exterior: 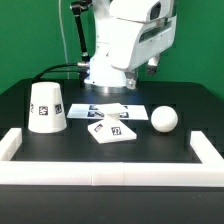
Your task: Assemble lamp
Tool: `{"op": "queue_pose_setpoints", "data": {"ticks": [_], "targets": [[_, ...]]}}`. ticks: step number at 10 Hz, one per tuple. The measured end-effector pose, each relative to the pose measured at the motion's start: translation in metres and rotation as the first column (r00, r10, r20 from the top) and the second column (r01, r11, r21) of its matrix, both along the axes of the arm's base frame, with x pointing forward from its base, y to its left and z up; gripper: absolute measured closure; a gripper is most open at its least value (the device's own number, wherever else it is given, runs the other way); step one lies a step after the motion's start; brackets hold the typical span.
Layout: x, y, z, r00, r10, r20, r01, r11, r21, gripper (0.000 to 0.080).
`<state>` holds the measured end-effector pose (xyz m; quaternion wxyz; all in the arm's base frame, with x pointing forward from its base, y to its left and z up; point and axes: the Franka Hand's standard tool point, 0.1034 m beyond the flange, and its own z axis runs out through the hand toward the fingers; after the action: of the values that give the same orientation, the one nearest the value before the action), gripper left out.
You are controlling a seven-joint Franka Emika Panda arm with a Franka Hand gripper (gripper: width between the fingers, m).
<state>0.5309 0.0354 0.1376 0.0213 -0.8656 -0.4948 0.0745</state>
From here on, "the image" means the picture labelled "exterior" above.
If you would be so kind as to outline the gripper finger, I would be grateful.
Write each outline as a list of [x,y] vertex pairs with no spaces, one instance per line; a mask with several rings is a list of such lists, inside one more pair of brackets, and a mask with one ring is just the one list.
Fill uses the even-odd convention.
[[137,73],[135,70],[126,72],[126,87],[128,89],[135,89],[136,88],[136,82],[137,82]]
[[146,72],[149,75],[155,75],[157,73],[157,68],[160,62],[160,55],[156,55],[155,57],[152,57],[146,66]]

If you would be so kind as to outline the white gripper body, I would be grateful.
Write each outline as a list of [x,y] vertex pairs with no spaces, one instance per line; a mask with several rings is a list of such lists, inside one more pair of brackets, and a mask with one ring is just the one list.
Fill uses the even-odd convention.
[[109,58],[113,68],[132,71],[174,42],[177,17],[140,23],[113,19]]

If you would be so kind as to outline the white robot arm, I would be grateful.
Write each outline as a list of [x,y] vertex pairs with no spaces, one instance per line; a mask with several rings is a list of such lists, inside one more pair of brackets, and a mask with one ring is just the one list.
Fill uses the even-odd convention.
[[92,0],[95,54],[85,87],[121,93],[136,87],[144,63],[156,71],[160,54],[172,46],[177,0]]

